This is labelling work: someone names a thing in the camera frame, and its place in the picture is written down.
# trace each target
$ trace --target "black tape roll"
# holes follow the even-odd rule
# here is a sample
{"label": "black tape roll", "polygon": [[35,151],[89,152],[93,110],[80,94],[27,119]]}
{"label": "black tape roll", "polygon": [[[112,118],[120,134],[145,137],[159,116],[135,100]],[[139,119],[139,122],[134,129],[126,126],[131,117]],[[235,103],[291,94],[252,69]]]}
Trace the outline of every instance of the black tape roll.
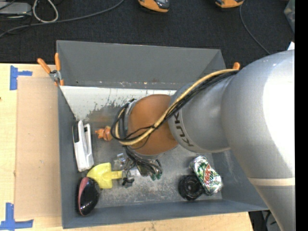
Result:
{"label": "black tape roll", "polygon": [[183,177],[178,184],[180,195],[188,200],[195,200],[203,193],[203,188],[195,175],[187,175]]}

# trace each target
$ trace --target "yellow plastic toy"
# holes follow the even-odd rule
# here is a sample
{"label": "yellow plastic toy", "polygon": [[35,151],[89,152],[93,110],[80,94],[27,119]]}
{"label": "yellow plastic toy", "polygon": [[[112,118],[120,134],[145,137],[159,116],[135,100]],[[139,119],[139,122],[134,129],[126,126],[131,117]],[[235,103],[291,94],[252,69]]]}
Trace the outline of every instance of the yellow plastic toy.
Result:
{"label": "yellow plastic toy", "polygon": [[122,171],[112,171],[111,163],[103,163],[93,167],[87,177],[96,180],[101,189],[107,189],[112,188],[112,180],[122,178]]}

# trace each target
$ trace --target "blue tape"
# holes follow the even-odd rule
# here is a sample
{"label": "blue tape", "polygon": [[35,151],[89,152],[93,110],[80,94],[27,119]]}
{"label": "blue tape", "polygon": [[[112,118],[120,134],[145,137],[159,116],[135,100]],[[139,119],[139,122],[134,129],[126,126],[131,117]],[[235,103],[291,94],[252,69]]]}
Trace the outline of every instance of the blue tape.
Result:
{"label": "blue tape", "polygon": [[18,72],[18,68],[11,65],[10,90],[17,89],[17,77],[18,76],[32,76],[32,72],[31,71]]}
{"label": "blue tape", "polygon": [[5,205],[5,221],[1,221],[0,230],[15,231],[15,229],[32,228],[33,220],[29,221],[15,221],[14,219],[14,205],[6,203]]}

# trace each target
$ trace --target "black carpet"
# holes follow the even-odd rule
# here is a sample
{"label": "black carpet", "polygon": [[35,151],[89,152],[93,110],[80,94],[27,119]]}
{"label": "black carpet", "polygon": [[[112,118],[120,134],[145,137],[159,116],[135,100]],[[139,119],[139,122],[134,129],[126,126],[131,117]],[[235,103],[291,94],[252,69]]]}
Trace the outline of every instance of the black carpet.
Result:
{"label": "black carpet", "polygon": [[[34,0],[17,0],[33,4]],[[106,10],[121,0],[52,0],[59,12],[58,23],[37,24],[36,18],[22,21],[0,20],[0,62],[36,63],[43,58],[54,64],[56,41],[76,40],[118,44],[139,44],[189,48],[220,49],[227,68],[234,62],[242,67],[266,55],[285,51],[295,42],[283,11],[287,1],[246,0],[240,8],[221,11],[209,0],[170,0],[167,13],[147,13],[137,0],[124,0],[118,7],[86,19],[60,22]],[[43,20],[54,18],[46,0],[37,6]]]}

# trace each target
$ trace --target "crushed soda can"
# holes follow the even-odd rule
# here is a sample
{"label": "crushed soda can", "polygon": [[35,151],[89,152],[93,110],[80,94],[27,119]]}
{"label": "crushed soda can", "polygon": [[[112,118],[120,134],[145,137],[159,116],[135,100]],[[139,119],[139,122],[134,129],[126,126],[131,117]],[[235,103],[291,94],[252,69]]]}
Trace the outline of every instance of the crushed soda can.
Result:
{"label": "crushed soda can", "polygon": [[196,157],[189,168],[195,172],[207,195],[213,195],[222,189],[221,176],[211,167],[205,156]]}

